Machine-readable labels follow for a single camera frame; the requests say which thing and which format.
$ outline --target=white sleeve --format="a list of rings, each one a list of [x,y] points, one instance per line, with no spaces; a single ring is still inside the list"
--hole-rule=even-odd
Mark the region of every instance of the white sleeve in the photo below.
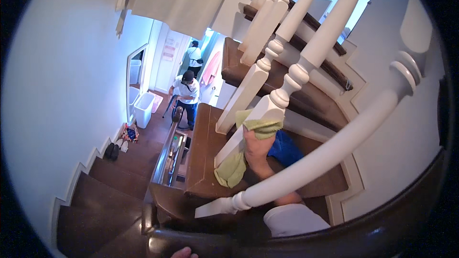
[[[172,83],[172,87],[177,88],[180,84],[180,79],[176,79],[174,83]]]
[[[284,237],[329,228],[325,220],[303,204],[287,204],[269,210],[263,217],[272,237]]]

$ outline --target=pink mat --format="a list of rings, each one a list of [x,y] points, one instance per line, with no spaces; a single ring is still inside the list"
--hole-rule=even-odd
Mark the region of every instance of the pink mat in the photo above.
[[[155,100],[153,101],[153,107],[152,107],[152,113],[155,113],[158,110],[159,105],[163,101],[163,97],[157,94],[154,94],[152,92],[149,92],[150,94],[155,96]]]

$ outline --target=blue jeans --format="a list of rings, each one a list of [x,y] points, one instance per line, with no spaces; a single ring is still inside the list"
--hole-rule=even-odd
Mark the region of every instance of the blue jeans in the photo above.
[[[196,112],[198,110],[198,103],[196,103],[196,104],[185,104],[184,102],[177,101],[177,106],[175,107],[174,111],[172,112],[172,117],[174,117],[175,110],[177,109],[177,107],[182,107],[184,110],[186,110],[186,118],[188,120],[188,125],[194,126],[195,125]]]

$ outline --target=white t-shirt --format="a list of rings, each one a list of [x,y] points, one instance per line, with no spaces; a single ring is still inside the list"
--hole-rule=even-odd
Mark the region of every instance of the white t-shirt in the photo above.
[[[303,204],[287,204],[269,210],[263,217],[272,237],[284,237],[329,228],[330,225]]]
[[[198,83],[198,81],[196,79],[193,79],[193,83],[188,85],[188,87],[190,88],[189,90],[185,85],[182,84],[182,76],[179,76],[177,79],[175,79],[174,83],[172,83],[172,87],[179,89],[179,95],[180,96],[184,96],[184,97],[192,96],[194,98],[193,100],[182,100],[182,99],[180,99],[180,101],[182,103],[185,103],[185,104],[188,104],[188,105],[192,105],[192,104],[196,104],[198,102],[198,98],[199,98],[199,83]]]
[[[199,47],[190,47],[187,50],[188,55],[190,56],[190,67],[200,67],[202,64],[199,64],[196,60],[201,58],[201,50]]]

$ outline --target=white slipper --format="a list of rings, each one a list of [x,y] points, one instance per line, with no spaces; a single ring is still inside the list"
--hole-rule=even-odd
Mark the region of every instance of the white slipper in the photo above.
[[[122,152],[127,152],[128,151],[128,141],[126,140],[123,142],[123,145],[121,146],[121,151]]]
[[[121,148],[121,144],[123,143],[123,139],[119,139],[115,142],[115,145],[117,145],[119,148]]]

